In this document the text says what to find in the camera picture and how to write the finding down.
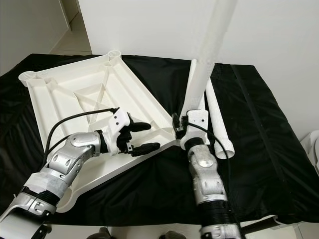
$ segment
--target black cable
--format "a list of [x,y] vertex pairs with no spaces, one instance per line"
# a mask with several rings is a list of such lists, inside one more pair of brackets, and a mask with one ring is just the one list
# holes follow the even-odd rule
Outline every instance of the black cable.
[[48,154],[49,154],[49,148],[50,148],[50,143],[51,143],[51,139],[52,139],[52,136],[53,136],[53,133],[54,131],[56,130],[56,128],[58,128],[58,126],[68,120],[71,120],[71,119],[74,119],[74,118],[77,118],[77,117],[81,117],[81,116],[87,116],[87,115],[92,115],[92,114],[97,114],[97,113],[103,113],[103,112],[112,112],[112,113],[115,113],[117,109],[115,108],[109,108],[109,109],[103,109],[103,110],[98,110],[98,111],[89,111],[89,112],[84,112],[84,113],[80,113],[80,114],[77,114],[77,115],[73,115],[73,116],[69,116],[67,118],[64,118],[63,120],[60,120],[58,123],[56,123],[50,133],[49,133],[49,136],[48,136],[48,139],[47,139],[47,142],[46,142],[46,146],[45,146],[45,151],[44,151],[44,157],[43,157],[43,163],[45,164],[46,163],[46,159],[48,157]]
[[[229,157],[228,157],[228,154],[227,154],[227,151],[226,151],[225,147],[223,146],[223,144],[220,142],[220,140],[219,140],[212,132],[206,130],[205,128],[203,128],[203,127],[201,127],[201,126],[199,126],[199,125],[193,124],[193,123],[189,123],[189,122],[188,122],[188,125],[189,125],[189,126],[192,126],[192,127],[195,127],[195,128],[197,128],[197,129],[200,129],[200,130],[204,131],[205,133],[207,133],[208,135],[210,135],[211,137],[213,137],[213,138],[218,142],[218,144],[221,146],[221,148],[223,149],[223,151],[224,151],[224,153],[225,153],[225,155],[226,155],[226,159],[227,159],[227,167],[228,167],[228,190],[229,190],[229,192],[230,192],[230,174],[231,174],[231,169],[230,169]],[[227,196],[228,196],[228,200],[231,201],[230,193],[229,193]],[[236,220],[236,225],[238,226],[238,228],[239,228],[239,230],[240,230],[240,229],[241,229],[241,226],[240,226],[240,224],[239,224],[237,218],[236,218],[236,217],[234,217],[234,218],[235,218],[235,220]],[[243,239],[245,239],[246,237],[245,237],[245,235],[243,234],[242,230],[240,230],[240,233],[241,233],[241,237],[242,237]]]
[[66,140],[69,136],[70,136],[70,134],[67,135],[67,136],[65,136],[64,138],[60,139],[55,145],[53,145],[53,146],[49,149],[48,154],[49,154],[50,152],[52,152],[52,150],[54,150],[60,143],[62,143],[64,140]]

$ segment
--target black cover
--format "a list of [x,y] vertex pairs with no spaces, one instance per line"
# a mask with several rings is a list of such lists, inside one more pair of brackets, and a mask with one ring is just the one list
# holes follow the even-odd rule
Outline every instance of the black cover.
[[[0,213],[42,162],[24,71],[40,71],[95,56],[31,54],[1,77]],[[190,61],[123,56],[125,63],[169,114],[180,113]],[[319,222],[319,177],[271,91],[254,66],[217,64],[212,74],[236,153],[219,172],[239,221],[267,215]],[[53,223],[71,225],[198,224],[192,178],[178,147],[146,160],[80,196]]]

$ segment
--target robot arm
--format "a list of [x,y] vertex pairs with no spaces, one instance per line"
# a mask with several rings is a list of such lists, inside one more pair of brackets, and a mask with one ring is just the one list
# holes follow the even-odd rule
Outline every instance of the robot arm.
[[131,131],[150,129],[148,123],[134,123],[130,115],[118,109],[109,120],[105,132],[75,133],[66,139],[48,163],[33,173],[22,190],[0,217],[0,238],[41,239],[48,228],[43,225],[54,214],[56,205],[78,175],[83,164],[101,153],[128,153],[139,156],[159,149],[159,143],[134,148]]

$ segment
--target floor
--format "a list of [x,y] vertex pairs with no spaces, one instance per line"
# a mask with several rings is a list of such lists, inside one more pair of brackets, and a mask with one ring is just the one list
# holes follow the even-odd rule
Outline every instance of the floor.
[[[51,51],[51,54],[57,55],[90,55],[91,47],[85,30],[82,15],[79,13],[71,21],[69,31]],[[161,234],[169,230],[183,233],[187,239],[199,239],[198,225],[168,224],[156,226],[140,226],[140,227],[112,227],[111,234],[117,239],[158,239]],[[99,227],[80,227],[80,226],[61,226],[53,225],[52,233],[47,239],[68,239],[79,238],[85,239],[89,235],[98,232]],[[292,226],[272,230],[266,229],[246,236],[247,239],[297,239],[294,228]]]
[[70,22],[68,31],[50,54],[55,55],[91,55],[91,47],[85,30],[82,14],[78,13]]

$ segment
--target white plastic tray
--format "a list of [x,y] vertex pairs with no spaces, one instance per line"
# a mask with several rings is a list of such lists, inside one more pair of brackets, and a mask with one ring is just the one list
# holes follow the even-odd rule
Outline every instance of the white plastic tray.
[[[81,194],[175,145],[171,117],[122,61],[119,51],[44,71],[27,71],[19,79],[29,89],[43,148],[52,126],[63,118],[117,107],[129,112],[134,121],[152,125],[151,130],[132,133],[132,145],[161,144],[159,150],[140,157],[104,154],[89,159],[59,202],[59,213],[70,210]],[[101,113],[67,121],[56,129],[50,146],[69,134],[104,130],[110,116]]]

